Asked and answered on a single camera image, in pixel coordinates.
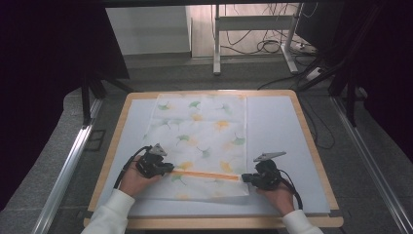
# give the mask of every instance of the white sleeve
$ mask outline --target white sleeve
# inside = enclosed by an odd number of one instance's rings
[[[109,200],[94,212],[91,222],[82,233],[125,233],[128,225],[128,213],[133,203],[134,198],[118,189],[113,189]]]
[[[302,210],[285,215],[282,222],[289,234],[321,234],[318,227],[313,226]]]

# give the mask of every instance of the hand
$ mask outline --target hand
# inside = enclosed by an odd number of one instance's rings
[[[148,185],[158,181],[161,178],[160,175],[156,175],[151,178],[146,178],[141,175],[136,168],[136,162],[139,158],[140,156],[138,155],[133,159],[130,167],[125,172],[121,181],[121,186],[119,187],[119,190],[130,195],[131,197],[134,197],[143,191]]]
[[[264,195],[271,205],[279,210],[282,216],[294,211],[292,193],[283,182],[279,184],[276,190],[267,191],[257,188],[256,192]]]

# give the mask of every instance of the wall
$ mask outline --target wall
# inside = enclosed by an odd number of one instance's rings
[[[181,53],[190,49],[189,8],[106,9],[123,55]]]

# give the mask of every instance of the person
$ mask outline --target person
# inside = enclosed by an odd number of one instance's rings
[[[83,230],[82,234],[121,234],[125,233],[128,225],[128,213],[134,203],[134,196],[143,191],[147,186],[161,179],[160,175],[146,178],[135,167],[135,162],[140,156],[136,156],[131,166],[122,178],[119,189],[113,189],[109,200],[100,206],[91,222]],[[265,191],[257,189],[256,192],[265,196],[271,205],[282,215],[288,233],[290,234],[320,234],[321,230],[310,223],[302,210],[294,211],[292,193],[284,185],[280,184],[276,190]]]

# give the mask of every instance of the table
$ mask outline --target table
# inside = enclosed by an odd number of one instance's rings
[[[298,98],[292,91],[201,91],[201,92],[179,92],[180,94],[208,94],[208,95],[245,95],[247,97],[290,97],[300,127],[309,146],[312,159],[315,163],[316,170],[327,198],[328,205],[333,211],[331,214],[312,215],[309,220],[312,224],[319,227],[340,227],[343,225],[343,218],[340,214],[337,201],[332,192],[328,178],[325,174],[322,162],[313,142],[310,130],[307,126],[303,112],[301,110]],[[88,211],[93,212],[96,209],[99,196],[103,190],[105,181],[108,178],[109,170],[114,161],[117,146],[125,126],[128,111],[134,99],[153,99],[159,93],[134,93],[128,95],[121,116],[119,118],[114,136],[109,146],[105,162],[103,164],[99,179],[94,190],[94,195],[90,202]],[[84,224],[87,225],[90,219],[85,218]],[[131,217],[128,228],[131,229],[244,229],[244,228],[281,228],[283,227],[282,219],[273,215],[251,215],[251,216],[197,216],[197,217]]]

